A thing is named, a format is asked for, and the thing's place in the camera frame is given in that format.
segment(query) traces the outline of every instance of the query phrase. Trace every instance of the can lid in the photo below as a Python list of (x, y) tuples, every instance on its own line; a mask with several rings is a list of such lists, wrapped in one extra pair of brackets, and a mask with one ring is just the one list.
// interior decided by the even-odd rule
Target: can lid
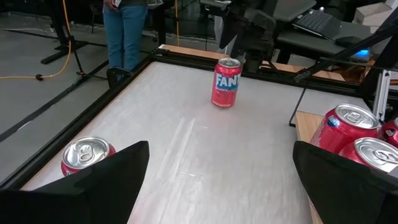
[(218, 60), (218, 63), (226, 68), (239, 68), (241, 62), (233, 58), (222, 58)]
[(63, 163), (74, 169), (83, 169), (101, 161), (109, 154), (109, 143), (94, 136), (78, 138), (69, 143), (62, 154)]
[(377, 118), (370, 111), (356, 105), (342, 103), (337, 105), (335, 111), (340, 119), (352, 126), (374, 129), (380, 125)]
[(384, 172), (398, 166), (398, 149), (380, 139), (360, 138), (354, 142), (358, 155), (371, 167)]

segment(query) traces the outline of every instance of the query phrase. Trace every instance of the red soda can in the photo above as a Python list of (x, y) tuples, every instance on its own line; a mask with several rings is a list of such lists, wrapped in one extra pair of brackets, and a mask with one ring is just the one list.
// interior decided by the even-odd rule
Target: red soda can
[(229, 108), (235, 104), (242, 66), (239, 60), (223, 58), (218, 60), (214, 70), (213, 93), (211, 102), (221, 108)]
[(379, 130), (379, 139), (398, 147), (398, 118), (383, 124)]
[(61, 170), (64, 176), (93, 165), (115, 154), (114, 147), (99, 137), (83, 137), (69, 143), (62, 154)]
[(376, 138), (357, 139), (345, 146), (339, 155), (384, 172), (398, 165), (398, 149)]
[(379, 121), (370, 111), (343, 103), (327, 112), (310, 143), (338, 154), (359, 138), (376, 138), (378, 126)]

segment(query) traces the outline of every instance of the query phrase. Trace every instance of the wooden board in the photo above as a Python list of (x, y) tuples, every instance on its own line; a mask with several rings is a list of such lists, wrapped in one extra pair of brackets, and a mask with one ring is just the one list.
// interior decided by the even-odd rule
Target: wooden board
[[(317, 114), (311, 114), (301, 111), (296, 112), (297, 139), (300, 141), (310, 142), (313, 134), (317, 130), (322, 120), (323, 116)], [(311, 202), (310, 202), (310, 211), (312, 217), (312, 224), (323, 224), (321, 218), (318, 215), (318, 212), (314, 209)]]
[[(196, 55), (200, 57), (207, 57), (207, 58), (213, 58), (213, 59), (221, 59), (227, 57), (225, 54), (220, 54), (216, 52), (207, 52), (204, 50), (197, 50), (197, 49), (189, 49), (185, 47), (177, 47), (173, 45), (162, 45), (160, 46), (163, 49), (172, 51), (172, 52), (177, 52), (181, 54), (188, 54), (188, 55)], [(299, 70), (303, 69), (304, 67), (301, 66), (295, 66), (295, 65), (285, 65), (281, 63), (274, 63), (275, 67), (278, 68), (279, 70), (283, 70), (286, 72), (298, 72)], [(339, 81), (344, 81), (344, 78), (339, 74), (335, 72), (326, 72), (326, 71), (320, 71), (316, 74), (314, 74), (315, 77), (320, 77), (320, 78), (328, 78), (332, 80), (339, 80)]]

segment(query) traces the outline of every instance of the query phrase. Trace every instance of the black table frame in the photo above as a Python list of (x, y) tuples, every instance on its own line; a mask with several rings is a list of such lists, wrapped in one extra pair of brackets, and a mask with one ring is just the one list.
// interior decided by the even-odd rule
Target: black table frame
[[(126, 77), (116, 86), (106, 91), (82, 114), (75, 118), (66, 128), (59, 132), (45, 146), (38, 150), (31, 158), (21, 165), (14, 173), (0, 184), (0, 188), (19, 189), (24, 186), (33, 176), (43, 168), (49, 160), (59, 153), (66, 144), (92, 121), (105, 107), (110, 104), (120, 92), (139, 76), (152, 62), (162, 62), (184, 67), (197, 68), (213, 71), (218, 60), (212, 58), (198, 57), (194, 55), (180, 54), (168, 50), (155, 49), (132, 71), (132, 75)], [(267, 82), (281, 83), (285, 85), (299, 86), (337, 93), (341, 95), (362, 98), (359, 93), (359, 85), (356, 83), (341, 82), (327, 78), (310, 77), (304, 82), (296, 82), (293, 77), (295, 73), (262, 68), (259, 73), (243, 72), (242, 77), (262, 80)], [(389, 101), (398, 102), (398, 91), (390, 92)]]

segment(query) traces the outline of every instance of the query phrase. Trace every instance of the blue jeans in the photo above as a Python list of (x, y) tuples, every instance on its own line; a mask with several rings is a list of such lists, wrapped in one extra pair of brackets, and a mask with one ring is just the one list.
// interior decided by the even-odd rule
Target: blue jeans
[(132, 70), (139, 63), (147, 12), (147, 6), (124, 6), (117, 11), (104, 6), (109, 67)]

